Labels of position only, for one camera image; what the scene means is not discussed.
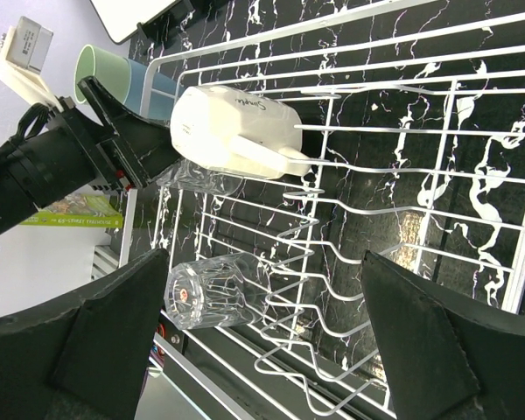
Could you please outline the white faceted mug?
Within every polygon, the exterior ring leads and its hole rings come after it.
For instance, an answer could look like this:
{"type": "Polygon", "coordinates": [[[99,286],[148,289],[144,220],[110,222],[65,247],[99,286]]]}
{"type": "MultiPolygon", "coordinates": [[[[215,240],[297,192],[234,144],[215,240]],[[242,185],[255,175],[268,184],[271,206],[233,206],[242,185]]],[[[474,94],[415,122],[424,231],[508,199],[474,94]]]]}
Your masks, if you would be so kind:
{"type": "Polygon", "coordinates": [[[257,179],[303,177],[298,112],[279,101],[227,87],[188,87],[175,102],[171,144],[184,158],[217,172],[257,179]]]}

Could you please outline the white dry-erase board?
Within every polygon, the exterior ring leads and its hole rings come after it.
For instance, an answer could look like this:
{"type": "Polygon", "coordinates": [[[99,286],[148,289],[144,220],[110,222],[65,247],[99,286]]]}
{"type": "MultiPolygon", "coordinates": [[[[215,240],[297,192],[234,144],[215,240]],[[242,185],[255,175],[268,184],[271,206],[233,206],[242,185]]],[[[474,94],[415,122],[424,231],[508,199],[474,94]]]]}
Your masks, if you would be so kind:
{"type": "Polygon", "coordinates": [[[190,1],[180,0],[91,0],[108,37],[117,45],[124,43],[145,25],[167,11],[183,6],[193,9],[190,1]]]}

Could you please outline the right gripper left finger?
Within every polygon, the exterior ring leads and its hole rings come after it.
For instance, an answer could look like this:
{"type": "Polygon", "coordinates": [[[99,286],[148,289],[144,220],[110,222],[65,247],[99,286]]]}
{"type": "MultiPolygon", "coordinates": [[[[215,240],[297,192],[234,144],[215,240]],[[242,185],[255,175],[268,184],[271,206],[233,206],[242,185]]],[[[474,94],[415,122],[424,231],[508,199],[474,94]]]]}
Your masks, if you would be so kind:
{"type": "Polygon", "coordinates": [[[168,273],[153,249],[99,280],[0,318],[0,419],[131,419],[168,273]]]}

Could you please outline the green box with wood top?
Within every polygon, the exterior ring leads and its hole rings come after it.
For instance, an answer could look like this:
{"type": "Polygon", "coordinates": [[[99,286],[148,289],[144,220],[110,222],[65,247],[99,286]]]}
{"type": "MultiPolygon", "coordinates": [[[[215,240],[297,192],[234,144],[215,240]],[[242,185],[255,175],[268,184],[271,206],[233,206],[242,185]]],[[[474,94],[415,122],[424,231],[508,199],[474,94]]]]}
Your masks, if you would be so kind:
{"type": "Polygon", "coordinates": [[[71,193],[22,222],[26,226],[121,228],[123,215],[103,195],[71,193]]]}

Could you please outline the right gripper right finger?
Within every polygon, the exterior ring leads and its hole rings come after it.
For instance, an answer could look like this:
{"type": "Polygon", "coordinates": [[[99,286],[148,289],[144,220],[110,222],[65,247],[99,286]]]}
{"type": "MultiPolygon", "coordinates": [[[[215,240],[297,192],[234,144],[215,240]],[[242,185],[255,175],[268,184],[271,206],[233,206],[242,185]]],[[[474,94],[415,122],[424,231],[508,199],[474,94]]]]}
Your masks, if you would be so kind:
{"type": "Polygon", "coordinates": [[[525,419],[525,317],[368,251],[361,286],[400,419],[525,419]]]}

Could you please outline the clear glass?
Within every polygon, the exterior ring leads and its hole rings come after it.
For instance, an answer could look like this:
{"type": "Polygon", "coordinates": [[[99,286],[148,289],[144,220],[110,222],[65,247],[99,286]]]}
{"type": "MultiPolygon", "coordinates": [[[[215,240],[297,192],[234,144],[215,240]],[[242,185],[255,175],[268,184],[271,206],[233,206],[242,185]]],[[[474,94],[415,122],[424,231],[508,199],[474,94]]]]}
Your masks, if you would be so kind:
{"type": "Polygon", "coordinates": [[[164,308],[181,331],[241,326],[262,319],[269,294],[267,265],[241,252],[182,262],[172,268],[164,308]]]}
{"type": "Polygon", "coordinates": [[[229,196],[242,185],[241,177],[212,171],[185,158],[170,165],[156,181],[158,186],[194,193],[229,196]]]}

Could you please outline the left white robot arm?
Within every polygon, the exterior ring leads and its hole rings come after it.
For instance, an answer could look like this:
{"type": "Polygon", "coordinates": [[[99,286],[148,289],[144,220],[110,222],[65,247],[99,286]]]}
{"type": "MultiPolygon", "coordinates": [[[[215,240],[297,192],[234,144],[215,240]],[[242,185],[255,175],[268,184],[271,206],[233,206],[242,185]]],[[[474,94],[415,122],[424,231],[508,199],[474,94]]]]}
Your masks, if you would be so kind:
{"type": "Polygon", "coordinates": [[[36,103],[0,146],[0,235],[85,185],[143,189],[181,159],[161,122],[125,107],[94,76],[78,86],[97,122],[68,97],[61,109],[36,103]]]}

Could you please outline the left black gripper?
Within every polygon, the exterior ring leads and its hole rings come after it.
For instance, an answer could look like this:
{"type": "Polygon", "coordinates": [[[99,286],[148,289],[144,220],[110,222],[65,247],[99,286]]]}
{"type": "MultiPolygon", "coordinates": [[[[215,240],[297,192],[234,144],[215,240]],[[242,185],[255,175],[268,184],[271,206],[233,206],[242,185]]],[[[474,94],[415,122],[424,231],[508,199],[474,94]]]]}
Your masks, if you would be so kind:
{"type": "Polygon", "coordinates": [[[113,144],[113,160],[97,143],[106,132],[103,127],[77,108],[56,112],[35,103],[35,123],[43,124],[34,137],[36,192],[72,193],[85,184],[109,193],[124,192],[129,185],[145,188],[182,158],[172,147],[169,129],[160,120],[130,110],[94,76],[82,78],[77,87],[100,120],[127,144],[113,144]]]}

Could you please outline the green plastic cup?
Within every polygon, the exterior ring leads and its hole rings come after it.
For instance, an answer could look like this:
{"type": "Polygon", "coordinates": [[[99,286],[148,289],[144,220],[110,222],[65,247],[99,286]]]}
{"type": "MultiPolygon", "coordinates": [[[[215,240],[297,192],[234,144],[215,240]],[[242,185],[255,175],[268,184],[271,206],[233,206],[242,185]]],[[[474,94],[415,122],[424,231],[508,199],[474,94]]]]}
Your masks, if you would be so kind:
{"type": "Polygon", "coordinates": [[[94,45],[85,45],[74,70],[74,95],[78,104],[87,100],[78,87],[78,82],[94,76],[119,102],[126,100],[130,90],[130,64],[121,56],[94,45]]]}

